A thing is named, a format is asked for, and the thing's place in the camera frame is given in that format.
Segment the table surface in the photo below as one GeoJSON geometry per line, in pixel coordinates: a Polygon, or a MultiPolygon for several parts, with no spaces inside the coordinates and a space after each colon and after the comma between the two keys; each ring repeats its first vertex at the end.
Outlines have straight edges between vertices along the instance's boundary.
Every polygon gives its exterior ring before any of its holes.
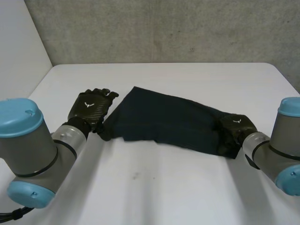
{"type": "MultiPolygon", "coordinates": [[[[66,121],[79,92],[134,87],[191,99],[247,115],[271,134],[281,99],[299,96],[266,63],[59,65],[31,95],[51,132],[66,121]]],[[[0,212],[18,205],[6,195],[13,174],[0,161],[0,212]]],[[[300,198],[285,195],[245,161],[225,159],[152,141],[103,142],[89,136],[50,206],[33,210],[22,225],[295,225],[300,198]]]]}

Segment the dark blue cloth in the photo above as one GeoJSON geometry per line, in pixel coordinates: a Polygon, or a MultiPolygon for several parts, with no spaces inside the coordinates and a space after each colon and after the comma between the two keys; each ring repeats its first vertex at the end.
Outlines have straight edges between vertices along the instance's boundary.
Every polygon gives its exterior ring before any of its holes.
{"type": "Polygon", "coordinates": [[[180,97],[134,87],[104,121],[105,141],[154,140],[212,155],[236,158],[240,146],[220,126],[229,115],[180,97]]]}

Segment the cable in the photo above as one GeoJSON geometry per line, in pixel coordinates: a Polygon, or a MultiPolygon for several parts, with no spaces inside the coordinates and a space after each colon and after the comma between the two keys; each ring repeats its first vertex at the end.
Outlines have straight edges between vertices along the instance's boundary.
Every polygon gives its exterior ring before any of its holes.
{"type": "Polygon", "coordinates": [[[32,211],[34,208],[24,207],[22,209],[14,210],[13,212],[9,213],[0,213],[0,224],[5,223],[10,220],[17,220],[21,219],[25,214],[32,211]]]}

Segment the robotic arm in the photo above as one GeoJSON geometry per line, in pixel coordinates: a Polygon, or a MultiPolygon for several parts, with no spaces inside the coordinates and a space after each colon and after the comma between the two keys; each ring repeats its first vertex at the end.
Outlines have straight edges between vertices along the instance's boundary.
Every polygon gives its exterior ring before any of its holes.
{"type": "Polygon", "coordinates": [[[242,147],[249,164],[261,169],[288,195],[300,195],[300,97],[281,101],[271,138],[244,115],[220,121],[242,147]]]}
{"type": "Polygon", "coordinates": [[[15,174],[8,196],[28,208],[46,207],[82,151],[89,132],[101,131],[108,108],[117,96],[108,89],[81,93],[68,121],[52,135],[33,101],[1,101],[0,157],[15,174]]]}

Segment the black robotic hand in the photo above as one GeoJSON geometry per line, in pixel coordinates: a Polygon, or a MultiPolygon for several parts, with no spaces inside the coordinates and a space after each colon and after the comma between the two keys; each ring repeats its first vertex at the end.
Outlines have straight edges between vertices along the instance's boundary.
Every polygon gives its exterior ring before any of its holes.
{"type": "Polygon", "coordinates": [[[68,121],[80,118],[89,125],[93,133],[100,133],[104,117],[118,96],[116,92],[110,92],[108,89],[86,90],[77,97],[68,115],[68,121]]]}
{"type": "Polygon", "coordinates": [[[255,125],[245,115],[230,114],[221,118],[220,123],[224,131],[240,146],[248,135],[257,132],[255,125]]]}

